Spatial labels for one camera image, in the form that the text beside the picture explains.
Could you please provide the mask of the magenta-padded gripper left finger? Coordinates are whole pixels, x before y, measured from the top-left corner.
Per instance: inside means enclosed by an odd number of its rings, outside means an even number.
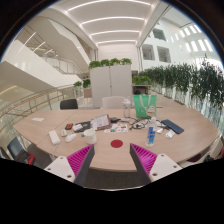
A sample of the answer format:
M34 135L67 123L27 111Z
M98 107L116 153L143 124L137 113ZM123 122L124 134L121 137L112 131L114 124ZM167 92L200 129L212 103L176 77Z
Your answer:
M83 186L94 154L94 145L88 145L68 157L59 156L45 168L45 171Z

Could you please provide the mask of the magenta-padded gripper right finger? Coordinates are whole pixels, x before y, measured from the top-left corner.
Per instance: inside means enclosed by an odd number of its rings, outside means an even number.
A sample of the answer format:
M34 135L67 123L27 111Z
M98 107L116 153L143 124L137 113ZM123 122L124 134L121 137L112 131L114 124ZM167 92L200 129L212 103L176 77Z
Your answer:
M159 180L182 169L166 154L155 154L131 143L130 155L143 185Z

